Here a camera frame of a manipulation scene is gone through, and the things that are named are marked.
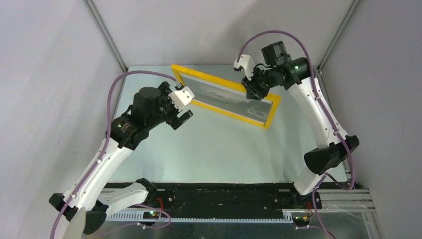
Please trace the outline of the mountain landscape photo print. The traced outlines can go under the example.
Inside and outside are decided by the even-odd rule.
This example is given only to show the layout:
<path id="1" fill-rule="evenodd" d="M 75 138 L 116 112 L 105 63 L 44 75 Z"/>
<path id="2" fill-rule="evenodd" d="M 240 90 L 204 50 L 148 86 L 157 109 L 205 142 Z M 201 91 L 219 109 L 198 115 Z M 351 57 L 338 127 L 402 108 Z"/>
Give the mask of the mountain landscape photo print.
<path id="1" fill-rule="evenodd" d="M 272 100 L 249 100 L 242 91 L 212 83 L 199 77 L 181 75 L 183 83 L 194 93 L 194 101 L 201 106 L 218 110 L 244 121 L 265 125 L 275 108 Z"/>

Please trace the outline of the yellow wooden picture frame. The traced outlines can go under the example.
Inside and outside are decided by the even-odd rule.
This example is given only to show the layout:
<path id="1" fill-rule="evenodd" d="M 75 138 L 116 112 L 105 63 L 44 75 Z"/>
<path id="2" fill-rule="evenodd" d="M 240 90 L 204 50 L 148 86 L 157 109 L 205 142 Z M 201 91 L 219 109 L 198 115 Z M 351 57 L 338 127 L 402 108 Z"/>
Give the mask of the yellow wooden picture frame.
<path id="1" fill-rule="evenodd" d="M 171 70 L 172 70 L 175 78 L 178 80 L 178 82 L 180 82 L 183 86 L 186 86 L 186 85 L 181 80 L 181 75 L 187 74 L 187 75 L 190 75 L 190 76 L 199 77 L 200 79 L 204 79 L 204 80 L 212 82 L 212 83 L 224 85 L 224 86 L 229 87 L 231 89 L 242 91 L 246 94 L 246 89 L 240 83 L 235 83 L 233 81 L 230 81 L 230 80 L 227 80 L 227 79 L 224 79 L 224 78 L 220 78 L 220 77 L 217 77 L 217 76 L 214 76 L 214 75 L 211 75 L 211 74 L 207 74 L 207 73 L 204 73 L 204 72 L 201 72 L 201 71 L 198 71 L 198 70 L 190 69 L 188 67 L 176 65 L 176 64 L 171 65 Z M 263 100 L 272 100 L 272 101 L 276 102 L 275 108 L 273 110 L 271 110 L 271 112 L 270 112 L 270 119 L 268 120 L 268 122 L 265 125 L 258 125 L 256 123 L 249 122 L 249 121 L 245 121 L 245 122 L 248 122 L 250 124 L 254 124 L 254 125 L 257 125 L 257 126 L 260 126 L 260 127 L 269 128 L 271 123 L 272 123 L 272 120 L 275 116 L 275 113 L 277 111 L 277 107 L 278 107 L 278 105 L 281 101 L 281 97 L 278 96 L 278 95 L 274 95 L 274 94 L 269 93 Z M 194 100 L 193 100 L 193 103 L 195 105 L 201 106 L 200 104 L 198 104 Z M 201 106 L 201 107 L 215 111 L 215 112 L 218 112 L 218 113 L 221 113 L 221 114 L 224 114 L 224 113 L 222 113 L 218 110 L 216 111 L 216 110 L 210 109 L 208 107 L 204 107 L 204 106 Z M 227 115 L 227 114 L 224 114 L 224 115 L 238 119 L 238 120 L 241 120 L 237 117 L 233 117 L 233 116 L 230 116 L 230 115 Z"/>

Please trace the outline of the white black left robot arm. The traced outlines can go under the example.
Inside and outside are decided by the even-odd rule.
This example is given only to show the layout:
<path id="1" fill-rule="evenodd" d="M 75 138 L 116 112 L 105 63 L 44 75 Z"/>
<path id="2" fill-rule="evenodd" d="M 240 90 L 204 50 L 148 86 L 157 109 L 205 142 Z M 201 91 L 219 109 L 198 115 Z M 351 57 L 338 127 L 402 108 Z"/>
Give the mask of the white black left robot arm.
<path id="1" fill-rule="evenodd" d="M 55 193 L 49 203 L 69 225 L 63 235 L 79 239 L 96 232 L 111 216 L 121 210 L 142 204 L 152 207 L 157 202 L 157 187 L 141 178 L 129 186 L 104 193 L 103 189 L 121 163 L 161 123 L 178 129 L 193 113 L 185 107 L 194 99 L 188 87 L 172 91 L 167 82 L 159 87 L 141 88 L 133 103 L 115 118 L 106 131 L 101 147 L 83 175 L 65 193 Z"/>

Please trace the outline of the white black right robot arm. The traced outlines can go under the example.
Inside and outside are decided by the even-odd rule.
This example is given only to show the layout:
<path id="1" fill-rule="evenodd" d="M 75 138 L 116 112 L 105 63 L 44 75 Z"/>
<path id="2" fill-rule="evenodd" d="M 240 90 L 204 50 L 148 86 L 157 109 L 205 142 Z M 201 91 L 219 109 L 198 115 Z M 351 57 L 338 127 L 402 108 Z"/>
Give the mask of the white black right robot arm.
<path id="1" fill-rule="evenodd" d="M 261 50 L 265 64 L 255 64 L 250 55 L 241 54 L 234 62 L 236 71 L 243 70 L 241 83 L 249 100 L 262 100 L 270 89 L 283 87 L 296 100 L 310 123 L 317 148 L 304 155 L 305 168 L 293 183 L 295 191 L 289 200 L 295 208 L 304 207 L 309 193 L 331 169 L 340 165 L 359 145 L 326 106 L 318 78 L 306 57 L 293 60 L 282 41 Z"/>

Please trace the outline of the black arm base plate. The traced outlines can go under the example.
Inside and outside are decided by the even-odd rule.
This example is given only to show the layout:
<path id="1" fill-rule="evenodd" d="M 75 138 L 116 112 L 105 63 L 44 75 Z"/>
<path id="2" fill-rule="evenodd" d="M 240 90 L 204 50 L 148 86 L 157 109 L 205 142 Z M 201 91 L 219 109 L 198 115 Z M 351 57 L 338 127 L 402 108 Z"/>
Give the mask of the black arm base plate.
<path id="1" fill-rule="evenodd" d="M 269 219 L 287 210 L 321 209 L 318 193 L 299 195 L 292 183 L 155 183 L 145 204 L 170 216 Z"/>

